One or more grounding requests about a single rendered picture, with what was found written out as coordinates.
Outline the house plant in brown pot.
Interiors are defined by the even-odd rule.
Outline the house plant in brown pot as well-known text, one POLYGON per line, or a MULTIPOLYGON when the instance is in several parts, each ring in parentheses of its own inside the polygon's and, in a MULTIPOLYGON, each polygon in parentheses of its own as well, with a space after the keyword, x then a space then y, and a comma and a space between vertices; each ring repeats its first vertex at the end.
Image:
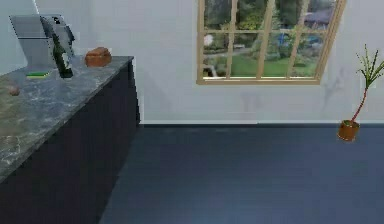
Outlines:
POLYGON ((361 74, 364 79, 363 95, 359 105, 351 119, 342 120, 339 125, 336 136, 344 141, 354 141, 360 129, 357 117, 360 114, 368 95, 369 88, 381 77, 384 77, 384 59, 379 58, 380 50, 376 49, 370 54, 368 46, 364 45, 364 54, 356 54, 360 67, 356 73, 361 74))

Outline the dark cabinet with marble worktop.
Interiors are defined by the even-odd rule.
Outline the dark cabinet with marble worktop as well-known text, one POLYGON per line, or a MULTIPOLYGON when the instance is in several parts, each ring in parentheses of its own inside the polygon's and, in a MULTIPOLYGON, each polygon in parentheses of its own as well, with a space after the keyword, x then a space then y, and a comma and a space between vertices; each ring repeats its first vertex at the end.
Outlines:
POLYGON ((133 62, 0 76, 0 224, 98 224, 140 122, 133 62))

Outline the wooden framed window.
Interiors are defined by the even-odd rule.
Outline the wooden framed window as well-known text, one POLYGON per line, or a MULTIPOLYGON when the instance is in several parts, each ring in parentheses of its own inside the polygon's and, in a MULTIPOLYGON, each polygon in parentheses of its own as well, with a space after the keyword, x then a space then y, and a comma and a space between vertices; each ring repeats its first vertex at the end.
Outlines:
POLYGON ((197 0, 200 85, 318 85, 346 0, 197 0))

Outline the brown bread loaf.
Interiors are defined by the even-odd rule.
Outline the brown bread loaf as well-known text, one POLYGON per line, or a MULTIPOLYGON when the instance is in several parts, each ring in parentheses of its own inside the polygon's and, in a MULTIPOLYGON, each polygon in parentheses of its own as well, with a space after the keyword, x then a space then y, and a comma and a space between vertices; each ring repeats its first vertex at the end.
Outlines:
POLYGON ((105 47, 97 47, 88 51, 85 56, 85 64, 88 67, 104 67, 112 60, 109 50, 105 47))

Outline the grey coffee machine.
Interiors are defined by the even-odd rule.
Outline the grey coffee machine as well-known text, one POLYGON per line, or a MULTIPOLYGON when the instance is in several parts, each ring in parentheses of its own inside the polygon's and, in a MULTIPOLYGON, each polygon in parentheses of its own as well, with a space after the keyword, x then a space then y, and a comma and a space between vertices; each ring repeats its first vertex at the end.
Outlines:
POLYGON ((75 38, 60 14, 11 15, 10 21, 29 68, 57 69, 63 79, 73 76, 75 38))

